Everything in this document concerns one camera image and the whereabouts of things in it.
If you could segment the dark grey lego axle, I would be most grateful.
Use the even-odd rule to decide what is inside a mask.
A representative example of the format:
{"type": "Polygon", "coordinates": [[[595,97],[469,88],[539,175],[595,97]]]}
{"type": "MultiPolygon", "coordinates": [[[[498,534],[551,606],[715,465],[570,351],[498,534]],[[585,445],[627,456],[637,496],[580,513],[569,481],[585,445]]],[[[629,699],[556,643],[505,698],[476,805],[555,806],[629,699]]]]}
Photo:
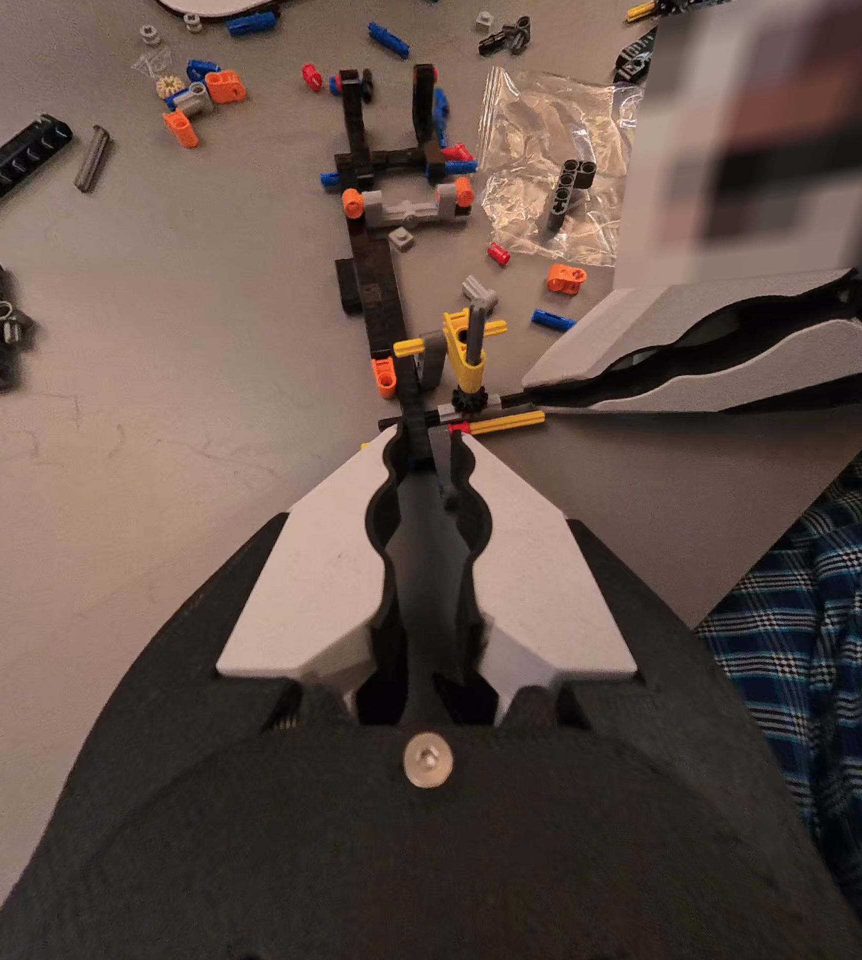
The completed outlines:
{"type": "Polygon", "coordinates": [[[74,186],[79,193],[86,195],[93,190],[111,144],[109,131],[104,126],[93,125],[86,152],[74,178],[74,186]]]}

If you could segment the long black lego beam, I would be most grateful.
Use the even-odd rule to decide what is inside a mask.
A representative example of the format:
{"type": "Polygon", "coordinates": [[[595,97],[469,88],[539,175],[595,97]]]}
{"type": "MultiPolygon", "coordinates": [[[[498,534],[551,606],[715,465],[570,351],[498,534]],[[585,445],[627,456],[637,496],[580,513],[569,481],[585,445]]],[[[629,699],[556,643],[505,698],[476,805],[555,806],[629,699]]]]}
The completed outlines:
{"type": "Polygon", "coordinates": [[[0,200],[48,163],[74,138],[72,129],[41,114],[0,146],[0,200]]]}

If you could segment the clear plastic bag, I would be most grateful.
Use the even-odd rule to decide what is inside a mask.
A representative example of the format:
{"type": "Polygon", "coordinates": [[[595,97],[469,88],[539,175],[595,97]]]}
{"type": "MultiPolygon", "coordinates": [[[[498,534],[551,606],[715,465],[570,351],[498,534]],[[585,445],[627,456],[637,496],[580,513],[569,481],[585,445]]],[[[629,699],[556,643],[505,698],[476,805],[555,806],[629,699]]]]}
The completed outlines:
{"type": "Polygon", "coordinates": [[[629,157],[644,88],[490,70],[479,123],[479,203],[498,245],[514,254],[616,264],[629,157]],[[547,228],[565,162],[592,162],[592,186],[572,195],[562,227],[547,228]]]}

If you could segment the black lego chassis frame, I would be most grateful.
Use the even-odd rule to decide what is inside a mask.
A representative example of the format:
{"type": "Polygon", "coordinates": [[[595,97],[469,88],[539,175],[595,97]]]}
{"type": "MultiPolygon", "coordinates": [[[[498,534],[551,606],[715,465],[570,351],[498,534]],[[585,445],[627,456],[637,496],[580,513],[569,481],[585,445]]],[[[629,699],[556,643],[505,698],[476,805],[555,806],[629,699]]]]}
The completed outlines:
{"type": "MultiPolygon", "coordinates": [[[[427,470],[434,465],[430,430],[448,429],[438,413],[450,410],[457,382],[445,364],[437,388],[420,390],[415,361],[391,356],[394,342],[418,337],[408,337],[387,235],[400,226],[411,232],[421,224],[464,221],[472,211],[474,192],[469,179],[456,173],[475,166],[454,159],[440,146],[435,114],[437,68],[432,64],[413,69],[414,145],[406,149],[373,150],[369,145],[364,119],[368,86],[363,74],[342,70],[337,86],[348,150],[336,154],[336,171],[322,182],[341,193],[350,242],[350,257],[336,261],[341,305],[346,314],[364,318],[378,391],[399,405],[400,415],[390,429],[406,439],[406,467],[427,470]]],[[[527,408],[526,399],[488,397],[500,401],[498,414],[533,410],[527,408]]]]}

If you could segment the blue plaid shirt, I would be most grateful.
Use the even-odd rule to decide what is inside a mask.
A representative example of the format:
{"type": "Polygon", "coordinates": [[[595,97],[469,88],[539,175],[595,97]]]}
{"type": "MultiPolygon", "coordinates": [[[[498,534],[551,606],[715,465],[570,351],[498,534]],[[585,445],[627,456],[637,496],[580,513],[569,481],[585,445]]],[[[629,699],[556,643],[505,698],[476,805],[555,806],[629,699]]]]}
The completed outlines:
{"type": "Polygon", "coordinates": [[[862,451],[697,633],[862,921],[862,451]]]}

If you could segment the yellow lego steering assembly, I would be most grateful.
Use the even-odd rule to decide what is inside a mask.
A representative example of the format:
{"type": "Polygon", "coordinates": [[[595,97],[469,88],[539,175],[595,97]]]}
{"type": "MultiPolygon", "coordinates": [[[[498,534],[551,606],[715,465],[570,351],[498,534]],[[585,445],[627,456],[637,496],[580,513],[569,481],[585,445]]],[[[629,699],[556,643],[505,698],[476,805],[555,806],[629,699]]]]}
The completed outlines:
{"type": "Polygon", "coordinates": [[[418,387],[437,388],[445,364],[449,364],[457,385],[450,410],[438,413],[450,433],[474,437],[503,433],[544,424],[540,410],[498,414],[500,401],[490,400],[485,390],[485,339],[508,331],[504,320],[491,319],[492,300],[488,295],[473,296],[468,307],[444,313],[441,327],[418,338],[393,343],[393,359],[413,359],[418,387]]]}

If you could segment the short dark grey lego beam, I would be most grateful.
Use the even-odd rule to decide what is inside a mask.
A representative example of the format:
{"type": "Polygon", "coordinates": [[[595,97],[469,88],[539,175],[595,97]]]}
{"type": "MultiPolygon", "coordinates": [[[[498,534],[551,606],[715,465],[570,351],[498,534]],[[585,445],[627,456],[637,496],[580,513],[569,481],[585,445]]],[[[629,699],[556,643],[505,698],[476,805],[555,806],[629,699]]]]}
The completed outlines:
{"type": "Polygon", "coordinates": [[[585,199],[594,185],[597,164],[593,160],[569,159],[561,165],[547,209],[546,230],[558,234],[567,213],[577,201],[585,199]]]}

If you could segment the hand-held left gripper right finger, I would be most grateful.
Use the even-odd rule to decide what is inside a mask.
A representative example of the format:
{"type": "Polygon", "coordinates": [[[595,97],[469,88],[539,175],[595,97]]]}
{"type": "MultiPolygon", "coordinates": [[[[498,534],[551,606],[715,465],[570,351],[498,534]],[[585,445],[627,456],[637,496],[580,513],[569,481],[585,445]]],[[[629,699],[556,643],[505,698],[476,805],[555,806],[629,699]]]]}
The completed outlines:
{"type": "Polygon", "coordinates": [[[462,443],[491,522],[471,571],[485,618],[475,671],[497,693],[497,721],[523,688],[631,679],[637,663],[565,514],[476,438],[462,443]]]}

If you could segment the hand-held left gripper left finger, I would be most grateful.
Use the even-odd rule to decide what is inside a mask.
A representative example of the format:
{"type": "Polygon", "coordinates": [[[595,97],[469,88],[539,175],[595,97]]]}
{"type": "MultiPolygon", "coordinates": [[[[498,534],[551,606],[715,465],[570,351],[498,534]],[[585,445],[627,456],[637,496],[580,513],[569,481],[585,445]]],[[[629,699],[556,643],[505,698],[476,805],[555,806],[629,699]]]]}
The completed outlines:
{"type": "Polygon", "coordinates": [[[388,545],[406,439],[380,434],[287,513],[218,660],[229,678],[329,686],[368,725],[406,704],[406,632],[388,545]]]}

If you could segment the white stand base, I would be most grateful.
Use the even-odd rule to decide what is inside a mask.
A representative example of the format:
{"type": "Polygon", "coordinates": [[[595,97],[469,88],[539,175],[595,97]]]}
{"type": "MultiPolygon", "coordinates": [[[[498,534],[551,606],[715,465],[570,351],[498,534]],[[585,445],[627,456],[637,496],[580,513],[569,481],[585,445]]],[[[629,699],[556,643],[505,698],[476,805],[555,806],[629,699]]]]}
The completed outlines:
{"type": "Polygon", "coordinates": [[[156,1],[155,3],[177,17],[194,15],[202,20],[237,18],[279,4],[277,1],[156,1]]]}

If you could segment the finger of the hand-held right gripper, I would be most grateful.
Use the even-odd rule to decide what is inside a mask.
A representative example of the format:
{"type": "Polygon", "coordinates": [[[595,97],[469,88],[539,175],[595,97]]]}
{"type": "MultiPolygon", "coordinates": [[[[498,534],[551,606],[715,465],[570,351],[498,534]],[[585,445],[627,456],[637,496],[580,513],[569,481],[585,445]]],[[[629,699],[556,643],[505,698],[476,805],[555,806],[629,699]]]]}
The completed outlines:
{"type": "MultiPolygon", "coordinates": [[[[677,342],[725,307],[744,301],[772,308],[790,306],[793,295],[844,276],[843,270],[831,270],[614,290],[548,349],[526,374],[523,387],[535,392],[588,380],[601,385],[605,372],[631,354],[666,348],[672,352],[669,358],[676,359],[683,351],[677,342]]],[[[799,330],[804,328],[778,334],[776,344],[799,330]]],[[[754,347],[751,358],[768,348],[754,347]]]]}
{"type": "Polygon", "coordinates": [[[542,407],[565,413],[722,413],[859,374],[862,322],[834,318],[794,332],[758,356],[724,370],[673,376],[626,397],[595,401],[547,398],[542,407]]]}

